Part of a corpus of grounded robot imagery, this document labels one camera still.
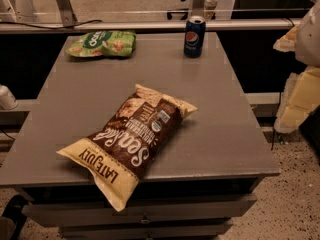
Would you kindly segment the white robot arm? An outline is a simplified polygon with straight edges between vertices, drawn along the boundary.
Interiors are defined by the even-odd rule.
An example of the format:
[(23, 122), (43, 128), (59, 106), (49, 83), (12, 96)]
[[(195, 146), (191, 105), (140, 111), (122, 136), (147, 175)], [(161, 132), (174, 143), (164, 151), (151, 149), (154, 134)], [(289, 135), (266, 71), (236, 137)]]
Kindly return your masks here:
[(289, 75), (274, 123), (277, 132), (291, 133), (320, 105), (320, 1), (273, 48), (294, 52), (306, 65), (302, 73)]

